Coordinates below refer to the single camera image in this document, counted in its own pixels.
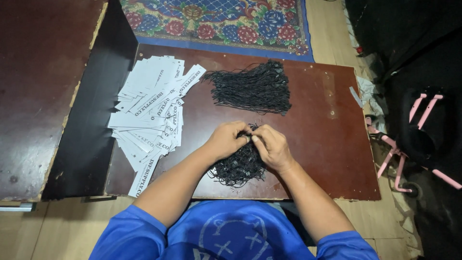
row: brown tabletop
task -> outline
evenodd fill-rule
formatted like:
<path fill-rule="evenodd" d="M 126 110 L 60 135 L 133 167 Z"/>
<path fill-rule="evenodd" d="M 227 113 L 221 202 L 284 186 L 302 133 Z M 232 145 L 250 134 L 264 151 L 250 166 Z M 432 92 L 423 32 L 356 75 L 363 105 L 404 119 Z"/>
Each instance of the brown tabletop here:
<path fill-rule="evenodd" d="M 106 2 L 0 2 L 0 199 L 40 200 Z"/>
<path fill-rule="evenodd" d="M 203 50 L 139 46 L 141 58 L 170 55 L 185 60 L 185 71 L 194 64 L 207 70 L 245 68 L 267 58 Z M 200 147 L 215 127 L 226 121 L 269 124 L 287 137 L 291 153 L 305 171 L 332 197 L 380 200 L 380 191 L 364 115 L 350 93 L 358 91 L 353 68 L 319 63 L 278 60 L 289 78 L 292 108 L 285 116 L 243 111 L 213 104 L 209 82 L 197 83 L 183 99 L 182 145 L 159 160 L 151 181 Z M 107 194 L 127 194 L 134 172 L 124 153 L 115 146 L 106 185 Z M 249 181 L 231 188 L 205 175 L 197 198 L 289 198 L 278 176 L 266 172 L 264 181 Z"/>

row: black string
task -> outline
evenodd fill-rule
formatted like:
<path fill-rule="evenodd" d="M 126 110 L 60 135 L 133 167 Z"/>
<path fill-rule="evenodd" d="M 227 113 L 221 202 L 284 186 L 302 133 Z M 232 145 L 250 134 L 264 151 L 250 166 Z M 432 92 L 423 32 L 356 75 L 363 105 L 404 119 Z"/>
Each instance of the black string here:
<path fill-rule="evenodd" d="M 249 126 L 252 130 L 258 128 L 256 124 L 249 124 Z M 240 133 L 238 138 L 244 138 L 244 136 L 251 135 Z M 210 178 L 216 178 L 215 181 L 223 185 L 240 188 L 253 178 L 264 181 L 265 167 L 257 147 L 250 140 L 230 157 L 219 160 L 212 165 L 207 174 Z"/>
<path fill-rule="evenodd" d="M 268 60 L 248 70 L 209 71 L 202 78 L 213 81 L 211 90 L 216 105 L 223 105 L 257 112 L 282 114 L 291 108 L 289 103 L 289 79 L 280 62 Z"/>

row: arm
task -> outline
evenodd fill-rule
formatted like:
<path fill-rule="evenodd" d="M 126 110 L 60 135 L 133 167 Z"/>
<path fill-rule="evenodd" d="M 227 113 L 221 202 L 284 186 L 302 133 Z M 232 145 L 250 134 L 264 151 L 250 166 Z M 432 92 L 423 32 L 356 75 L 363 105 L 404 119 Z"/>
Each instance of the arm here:
<path fill-rule="evenodd" d="M 330 234 L 354 230 L 342 209 L 292 158 L 283 134 L 263 125 L 252 133 L 252 140 L 262 160 L 276 170 L 287 184 L 301 221 L 314 241 L 318 242 Z"/>
<path fill-rule="evenodd" d="M 250 133 L 251 129 L 242 121 L 219 125 L 203 146 L 159 176 L 133 204 L 170 227 L 185 210 L 206 170 L 249 141 L 236 138 L 241 131 Z"/>

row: pink metal frame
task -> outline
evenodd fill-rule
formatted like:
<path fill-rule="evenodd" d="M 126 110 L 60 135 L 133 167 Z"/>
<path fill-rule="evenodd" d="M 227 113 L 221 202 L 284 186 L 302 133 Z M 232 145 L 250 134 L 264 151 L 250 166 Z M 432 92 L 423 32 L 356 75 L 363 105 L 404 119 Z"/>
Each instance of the pink metal frame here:
<path fill-rule="evenodd" d="M 409 122 L 411 122 L 412 118 L 414 117 L 414 114 L 415 112 L 417 111 L 417 108 L 419 107 L 422 99 L 426 98 L 427 95 L 426 94 L 420 94 L 420 98 L 416 99 L 416 101 L 414 102 L 414 105 L 412 106 L 412 109 L 409 113 Z M 422 128 L 422 125 L 425 123 L 425 121 L 427 120 L 427 117 L 428 115 L 430 114 L 430 112 L 432 111 L 436 101 L 438 99 L 442 99 L 443 96 L 442 95 L 435 95 L 433 97 L 432 100 L 430 100 L 427 108 L 425 109 L 425 112 L 424 114 L 422 115 L 422 117 L 420 118 L 419 122 L 417 123 L 419 129 Z M 368 125 L 367 129 L 369 130 L 369 132 L 373 133 L 373 134 L 378 134 L 380 133 L 379 130 L 375 129 L 373 126 L 372 126 L 372 121 L 371 121 L 371 118 L 366 118 L 366 123 Z M 391 149 L 390 151 L 388 152 L 388 155 L 387 157 L 385 158 L 385 160 L 383 161 L 382 165 L 380 166 L 380 169 L 377 171 L 377 177 L 380 178 L 380 176 L 382 175 L 383 171 L 385 170 L 385 168 L 387 167 L 388 163 L 390 162 L 390 159 L 391 157 L 393 157 L 393 155 L 399 155 L 401 158 L 400 158 L 400 163 L 398 165 L 398 170 L 396 171 L 396 179 L 395 179 L 395 189 L 399 192 L 411 192 L 412 190 L 410 189 L 403 189 L 403 188 L 400 188 L 398 187 L 399 183 L 400 183 L 400 179 L 401 179 L 401 174 L 402 174 L 402 171 L 403 171 L 403 166 L 404 166 L 404 161 L 406 160 L 406 157 L 407 155 L 405 155 L 403 152 L 400 151 L 400 149 L 396 146 L 396 142 L 391 139 L 390 137 L 386 136 L 386 135 L 383 135 L 382 136 L 382 140 L 384 142 L 386 142 L 387 144 L 389 144 L 391 146 Z M 455 180 L 451 179 L 450 177 L 448 177 L 446 174 L 440 172 L 439 170 L 433 170 L 432 171 L 436 176 L 442 178 L 445 182 L 449 183 L 450 185 L 454 186 L 456 189 L 461 189 L 462 188 L 462 185 L 459 184 L 458 182 L 456 182 Z"/>

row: wooden floor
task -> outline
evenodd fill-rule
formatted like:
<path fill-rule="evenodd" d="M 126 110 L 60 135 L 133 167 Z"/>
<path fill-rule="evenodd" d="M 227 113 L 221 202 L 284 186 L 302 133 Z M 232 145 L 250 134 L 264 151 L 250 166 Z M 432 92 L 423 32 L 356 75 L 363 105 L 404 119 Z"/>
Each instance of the wooden floor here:
<path fill-rule="evenodd" d="M 315 61 L 351 66 L 356 75 L 367 78 L 367 69 L 351 47 L 341 1 L 306 2 Z M 403 216 L 395 207 L 388 179 L 382 177 L 379 183 L 381 201 L 336 202 L 382 260 L 408 260 L 407 234 L 400 226 Z M 72 198 L 40 203 L 32 213 L 0 213 L 0 258 L 86 260 L 109 219 L 132 201 L 81 204 Z"/>

